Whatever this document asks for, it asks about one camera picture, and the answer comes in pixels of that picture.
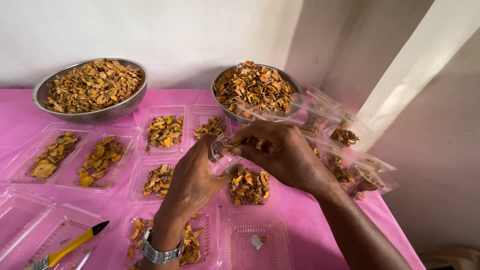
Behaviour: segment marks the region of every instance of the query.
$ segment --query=bowl rim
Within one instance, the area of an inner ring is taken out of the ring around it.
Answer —
[[[82,112],[82,113],[62,113],[62,112],[56,112],[56,111],[52,111],[52,110],[48,110],[46,108],[43,108],[40,103],[38,102],[38,98],[37,98],[37,93],[38,93],[38,90],[40,89],[40,87],[52,76],[64,71],[64,70],[67,70],[67,69],[70,69],[72,67],[76,67],[76,66],[79,66],[79,65],[83,65],[83,64],[87,64],[87,63],[90,63],[92,61],[95,61],[95,60],[102,60],[102,59],[109,59],[109,60],[117,60],[117,61],[127,61],[127,62],[130,62],[132,64],[135,64],[137,66],[140,67],[140,69],[142,70],[142,72],[145,74],[145,80],[144,80],[144,83],[142,84],[142,86],[138,89],[137,92],[135,92],[131,97],[127,98],[126,100],[120,102],[119,104],[115,104],[113,106],[110,106],[110,107],[107,107],[107,108],[104,108],[104,109],[101,109],[101,110],[96,110],[96,111],[89,111],[89,112]],[[127,101],[129,101],[130,99],[134,98],[136,95],[138,95],[140,92],[143,91],[143,89],[145,88],[145,86],[147,85],[147,81],[148,81],[148,72],[147,70],[145,69],[145,67],[135,61],[132,61],[132,60],[129,60],[129,59],[125,59],[125,58],[108,58],[108,57],[103,57],[103,58],[93,58],[93,59],[90,59],[90,60],[86,60],[86,61],[83,61],[83,62],[80,62],[80,63],[77,63],[77,64],[74,64],[74,65],[71,65],[69,67],[66,67],[66,68],[63,68],[62,70],[60,71],[57,71],[55,73],[52,73],[48,76],[46,76],[45,78],[43,78],[41,80],[41,82],[39,84],[37,84],[35,86],[35,88],[33,89],[33,102],[35,104],[35,106],[39,109],[41,109],[42,111],[46,111],[48,113],[51,113],[51,114],[57,114],[57,115],[66,115],[66,116],[77,116],[77,115],[89,115],[89,114],[93,114],[93,113],[97,113],[97,112],[101,112],[101,111],[106,111],[107,109],[111,109],[111,108],[114,108],[114,107],[117,107]]]
[[[291,84],[292,88],[296,90],[296,91],[293,91],[293,93],[303,94],[303,93],[302,93],[302,89],[301,89],[299,83],[297,82],[297,80],[295,80],[291,75],[289,75],[289,74],[286,73],[285,71],[283,71],[283,70],[281,70],[281,69],[278,69],[278,68],[276,68],[276,67],[269,66],[269,65],[257,64],[257,63],[255,63],[255,65],[256,65],[256,66],[265,66],[265,67],[271,68],[271,69],[276,69],[277,71],[279,71],[279,73],[285,74],[286,77],[285,77],[285,76],[282,76],[282,75],[280,75],[280,76],[281,76],[282,79],[285,80],[287,83]],[[236,119],[245,121],[245,122],[247,122],[247,123],[252,123],[252,122],[253,122],[252,119],[244,118],[244,117],[242,117],[242,116],[239,116],[239,115],[236,115],[236,114],[232,113],[232,112],[229,111],[227,108],[225,108],[222,104],[220,104],[220,102],[218,101],[218,99],[216,99],[216,91],[215,91],[215,88],[214,88],[215,83],[218,81],[218,79],[222,76],[223,73],[225,73],[225,72],[227,72],[227,71],[229,71],[229,70],[231,70],[231,69],[237,68],[238,66],[239,66],[239,65],[236,64],[236,65],[227,67],[227,68],[225,68],[224,70],[220,71],[220,72],[215,76],[215,78],[213,78],[212,85],[211,85],[210,88],[211,88],[211,90],[212,90],[212,95],[213,95],[213,97],[214,97],[214,99],[215,99],[215,102],[216,102],[221,108],[224,109],[225,113],[233,116],[233,117],[236,118]]]

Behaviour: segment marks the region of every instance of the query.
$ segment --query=right hand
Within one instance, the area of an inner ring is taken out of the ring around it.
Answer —
[[[265,140],[262,150],[255,147],[259,139]],[[256,120],[238,131],[232,143],[244,140],[247,144],[236,146],[232,153],[262,167],[285,185],[310,194],[339,186],[294,125]]]

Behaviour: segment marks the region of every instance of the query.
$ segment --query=left hand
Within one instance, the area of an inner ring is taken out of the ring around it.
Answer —
[[[238,170],[221,176],[213,175],[208,161],[215,139],[216,135],[203,135],[179,160],[158,215],[168,209],[176,215],[175,219],[186,223],[237,175]]]

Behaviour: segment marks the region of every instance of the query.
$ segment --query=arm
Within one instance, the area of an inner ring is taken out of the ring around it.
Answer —
[[[205,134],[179,160],[170,183],[170,188],[160,209],[154,216],[150,244],[158,251],[175,249],[181,238],[181,231],[192,215],[210,202],[227,184],[233,175],[214,176],[208,165],[210,146],[216,136]],[[176,270],[179,260],[166,264],[154,264],[143,259],[141,270]]]
[[[254,147],[258,139],[265,140],[262,150]],[[232,153],[318,200],[351,269],[411,270],[399,251],[320,162],[297,127],[255,121],[240,130],[232,143],[245,140],[248,143],[235,147]]]

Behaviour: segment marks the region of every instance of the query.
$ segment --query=metal watch strap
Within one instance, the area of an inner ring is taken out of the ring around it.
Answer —
[[[152,245],[150,244],[150,235],[152,234],[152,228],[149,228],[145,232],[144,239],[142,241],[142,246],[140,248],[140,254],[146,257],[148,260],[155,264],[165,264],[175,259],[181,257],[182,249],[183,249],[183,236],[180,239],[180,243],[172,251],[168,252],[161,252],[155,250]]]

